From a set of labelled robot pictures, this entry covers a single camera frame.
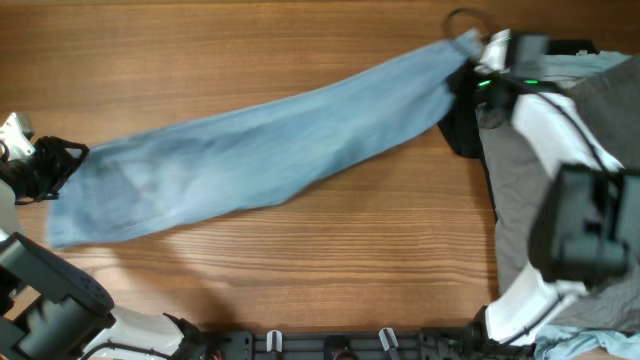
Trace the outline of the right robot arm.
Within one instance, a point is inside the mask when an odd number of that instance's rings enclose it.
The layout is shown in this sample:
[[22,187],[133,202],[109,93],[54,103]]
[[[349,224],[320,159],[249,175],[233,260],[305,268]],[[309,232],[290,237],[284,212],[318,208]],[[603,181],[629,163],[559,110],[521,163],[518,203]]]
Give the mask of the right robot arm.
[[487,45],[492,57],[456,39],[449,43],[486,78],[487,88],[506,88],[508,121],[552,180],[528,230],[525,266],[478,315],[488,341],[529,345],[565,308],[628,273],[639,176],[598,144],[568,97],[543,92],[494,66],[498,48],[510,46],[507,32]]

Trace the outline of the light blue denim jeans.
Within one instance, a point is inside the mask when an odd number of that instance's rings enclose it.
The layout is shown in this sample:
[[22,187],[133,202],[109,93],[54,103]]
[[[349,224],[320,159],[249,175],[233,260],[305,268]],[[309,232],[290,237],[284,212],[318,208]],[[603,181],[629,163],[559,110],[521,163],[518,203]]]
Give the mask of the light blue denim jeans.
[[439,122],[470,30],[332,85],[91,149],[48,212],[55,248],[115,243],[282,204]]

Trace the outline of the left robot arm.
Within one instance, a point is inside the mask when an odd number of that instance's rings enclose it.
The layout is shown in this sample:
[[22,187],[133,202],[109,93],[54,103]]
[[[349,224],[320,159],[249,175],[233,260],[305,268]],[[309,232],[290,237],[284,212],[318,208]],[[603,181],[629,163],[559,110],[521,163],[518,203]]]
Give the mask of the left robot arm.
[[86,145],[23,134],[1,138],[1,353],[8,359],[203,359],[184,319],[115,306],[90,275],[26,237],[19,205],[55,200]]

